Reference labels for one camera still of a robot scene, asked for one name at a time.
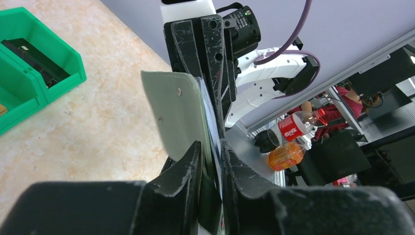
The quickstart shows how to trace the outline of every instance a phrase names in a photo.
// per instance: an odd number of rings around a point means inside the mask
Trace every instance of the red label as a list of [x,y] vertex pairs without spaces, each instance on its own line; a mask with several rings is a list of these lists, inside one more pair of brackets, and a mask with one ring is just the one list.
[[278,128],[279,128],[282,136],[284,136],[284,138],[289,142],[291,142],[291,141],[297,139],[298,137],[304,135],[299,130],[296,123],[294,122],[293,115],[290,115],[289,117],[281,120],[278,123]]

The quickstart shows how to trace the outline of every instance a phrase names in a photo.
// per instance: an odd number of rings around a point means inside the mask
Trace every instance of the bottle cap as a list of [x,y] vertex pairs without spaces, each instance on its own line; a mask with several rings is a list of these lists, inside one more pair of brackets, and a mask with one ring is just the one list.
[[315,112],[315,115],[316,115],[316,117],[317,117],[317,120],[319,120],[324,126],[327,126],[327,122],[322,118],[322,116],[324,116],[325,115],[325,112],[324,112],[324,110],[323,109],[318,109],[316,112]]

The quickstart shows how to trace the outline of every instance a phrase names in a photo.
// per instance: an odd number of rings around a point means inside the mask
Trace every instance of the green plastic bin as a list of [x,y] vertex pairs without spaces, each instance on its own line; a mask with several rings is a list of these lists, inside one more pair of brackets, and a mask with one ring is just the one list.
[[0,135],[47,105],[38,78],[0,53]]
[[87,79],[79,53],[29,11],[0,11],[0,42],[17,38],[26,39],[70,77],[48,88],[40,73],[0,44],[0,103],[9,110],[0,117],[0,135]]

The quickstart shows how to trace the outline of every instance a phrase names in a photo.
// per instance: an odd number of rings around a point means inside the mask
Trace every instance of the coca-cola bottle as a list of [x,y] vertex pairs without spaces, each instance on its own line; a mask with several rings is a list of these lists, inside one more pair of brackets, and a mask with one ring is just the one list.
[[314,112],[295,112],[287,118],[278,122],[278,129],[280,130],[282,136],[288,142],[291,142],[303,135],[310,133],[317,122],[323,125],[327,125],[327,122],[322,118],[324,114],[325,113],[323,109],[319,109]]

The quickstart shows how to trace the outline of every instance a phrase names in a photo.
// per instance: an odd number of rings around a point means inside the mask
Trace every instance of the orange bottle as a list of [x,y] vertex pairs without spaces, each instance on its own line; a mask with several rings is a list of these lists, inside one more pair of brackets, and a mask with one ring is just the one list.
[[275,171],[285,170],[302,161],[304,149],[300,144],[287,142],[268,155],[268,164]]

